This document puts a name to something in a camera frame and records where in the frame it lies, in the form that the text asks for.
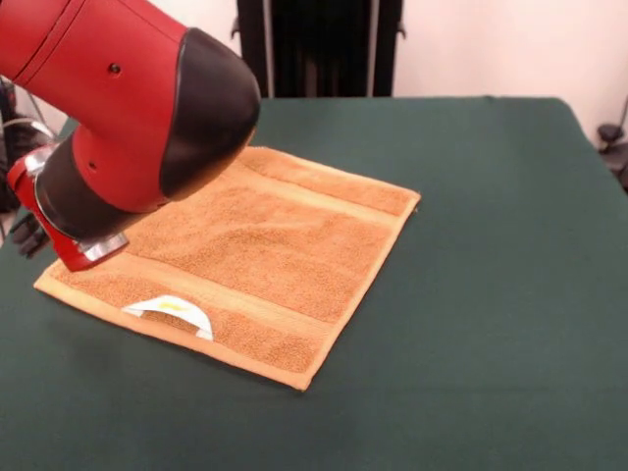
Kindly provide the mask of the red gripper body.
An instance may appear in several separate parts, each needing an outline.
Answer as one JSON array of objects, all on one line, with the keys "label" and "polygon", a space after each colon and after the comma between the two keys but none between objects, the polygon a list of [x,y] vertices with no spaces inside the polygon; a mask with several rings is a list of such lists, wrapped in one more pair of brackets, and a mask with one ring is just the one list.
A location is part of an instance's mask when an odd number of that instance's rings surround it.
[{"label": "red gripper body", "polygon": [[122,252],[129,244],[123,233],[109,235],[94,242],[74,240],[55,229],[39,207],[35,183],[43,170],[47,155],[27,155],[20,158],[8,173],[8,183],[22,205],[37,220],[37,230],[49,236],[58,258],[71,272],[89,270]]}]

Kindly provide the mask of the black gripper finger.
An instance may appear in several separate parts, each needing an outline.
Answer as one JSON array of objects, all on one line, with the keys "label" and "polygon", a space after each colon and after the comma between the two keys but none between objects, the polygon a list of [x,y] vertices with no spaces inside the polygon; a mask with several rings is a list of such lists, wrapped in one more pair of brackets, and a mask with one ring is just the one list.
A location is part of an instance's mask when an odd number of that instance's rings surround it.
[{"label": "black gripper finger", "polygon": [[28,213],[17,221],[10,229],[11,241],[13,243],[25,243],[37,232],[37,220]]},{"label": "black gripper finger", "polygon": [[38,230],[26,237],[20,243],[19,253],[25,258],[32,258],[49,242],[49,236],[43,230]]}]

